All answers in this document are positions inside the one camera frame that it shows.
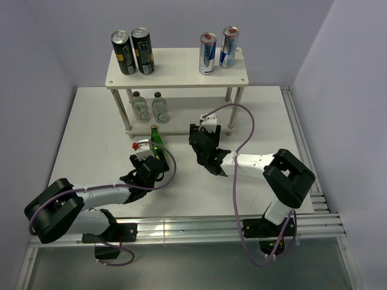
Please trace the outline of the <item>green glass bottle front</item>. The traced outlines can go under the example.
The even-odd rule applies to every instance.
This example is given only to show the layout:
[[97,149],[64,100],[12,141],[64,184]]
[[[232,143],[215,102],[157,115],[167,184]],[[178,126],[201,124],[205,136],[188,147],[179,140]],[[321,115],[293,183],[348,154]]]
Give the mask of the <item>green glass bottle front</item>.
[[151,141],[154,143],[154,144],[151,144],[151,146],[155,157],[158,159],[161,159],[161,158],[166,159],[167,158],[166,152],[164,151],[163,148],[160,147],[160,146],[164,146],[164,144],[158,132],[158,127],[155,124],[151,125]]

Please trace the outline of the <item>clear soda bottle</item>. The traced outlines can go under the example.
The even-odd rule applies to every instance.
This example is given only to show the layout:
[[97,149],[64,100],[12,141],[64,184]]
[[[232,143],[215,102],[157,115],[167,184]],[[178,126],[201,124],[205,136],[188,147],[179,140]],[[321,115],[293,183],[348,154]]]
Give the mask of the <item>clear soda bottle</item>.
[[166,100],[161,96],[160,92],[154,93],[152,101],[152,112],[157,123],[167,123],[169,121],[169,111]]
[[147,123],[150,120],[148,104],[138,91],[132,93],[132,110],[134,111],[135,118],[141,123]]

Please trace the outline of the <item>silver can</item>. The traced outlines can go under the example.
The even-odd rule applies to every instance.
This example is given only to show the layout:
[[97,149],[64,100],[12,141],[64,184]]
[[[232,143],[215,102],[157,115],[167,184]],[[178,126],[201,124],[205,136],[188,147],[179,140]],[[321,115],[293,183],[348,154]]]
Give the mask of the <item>silver can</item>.
[[216,36],[213,33],[203,33],[200,42],[199,71],[203,75],[209,75],[214,69]]
[[220,66],[231,68],[235,60],[238,44],[239,30],[236,27],[228,26],[223,29],[223,39],[220,50]]

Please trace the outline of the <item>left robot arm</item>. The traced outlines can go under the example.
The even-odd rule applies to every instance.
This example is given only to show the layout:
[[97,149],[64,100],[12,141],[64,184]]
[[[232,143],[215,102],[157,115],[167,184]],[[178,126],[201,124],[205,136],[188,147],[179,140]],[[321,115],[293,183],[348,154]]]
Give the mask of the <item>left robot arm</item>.
[[129,157],[134,169],[117,183],[76,188],[66,178],[57,179],[24,209],[30,234],[41,243],[52,243],[67,233],[83,234],[84,242],[133,241],[134,237],[105,209],[144,198],[169,170],[164,152],[140,159]]

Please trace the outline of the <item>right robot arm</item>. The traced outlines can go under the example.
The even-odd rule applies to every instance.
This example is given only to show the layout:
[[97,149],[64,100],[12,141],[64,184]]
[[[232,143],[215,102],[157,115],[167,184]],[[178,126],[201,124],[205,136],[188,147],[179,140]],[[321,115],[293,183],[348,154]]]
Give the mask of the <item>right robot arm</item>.
[[274,154],[239,154],[220,149],[220,126],[211,132],[191,124],[189,144],[197,155],[197,163],[215,176],[248,176],[264,179],[275,195],[266,209],[262,230],[273,236],[282,229],[291,210],[301,207],[314,184],[315,174],[287,149]]

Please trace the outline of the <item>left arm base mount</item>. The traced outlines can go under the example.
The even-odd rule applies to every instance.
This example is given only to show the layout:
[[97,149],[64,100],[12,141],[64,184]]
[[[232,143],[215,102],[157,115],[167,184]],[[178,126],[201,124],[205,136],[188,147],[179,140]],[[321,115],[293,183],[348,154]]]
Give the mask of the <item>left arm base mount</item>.
[[[94,257],[96,261],[104,266],[118,267],[129,265],[134,261],[135,254],[130,249],[125,248],[123,244],[126,242],[135,242],[136,237],[136,223],[117,223],[110,225],[101,235],[90,233],[82,234],[81,242],[84,244],[102,244],[102,246],[94,246]],[[127,262],[112,263],[112,260],[117,259],[121,252],[129,254],[131,258]]]

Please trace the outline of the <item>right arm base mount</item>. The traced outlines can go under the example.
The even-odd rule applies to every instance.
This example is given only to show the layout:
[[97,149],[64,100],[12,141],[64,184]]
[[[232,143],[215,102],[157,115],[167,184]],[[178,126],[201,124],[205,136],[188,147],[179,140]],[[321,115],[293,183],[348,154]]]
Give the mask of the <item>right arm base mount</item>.
[[245,238],[258,239],[261,252],[263,255],[269,256],[284,225],[284,232],[275,251],[277,257],[286,253],[287,248],[293,246],[295,242],[298,228],[297,221],[293,217],[290,218],[287,224],[283,221],[280,225],[274,225],[263,217],[243,219],[242,233]]

